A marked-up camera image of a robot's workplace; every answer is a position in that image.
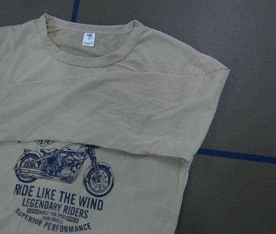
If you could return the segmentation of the cream long-sleeve printed shirt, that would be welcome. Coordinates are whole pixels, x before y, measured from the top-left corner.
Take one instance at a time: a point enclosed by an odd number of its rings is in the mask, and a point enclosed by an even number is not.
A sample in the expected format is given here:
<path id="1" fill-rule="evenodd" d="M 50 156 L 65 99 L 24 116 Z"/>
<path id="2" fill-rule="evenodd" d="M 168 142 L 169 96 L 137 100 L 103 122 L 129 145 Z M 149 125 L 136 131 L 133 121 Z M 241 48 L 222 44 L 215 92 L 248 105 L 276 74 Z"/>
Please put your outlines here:
<path id="1" fill-rule="evenodd" d="M 133 20 L 0 28 L 0 234 L 172 234 L 229 69 Z"/>

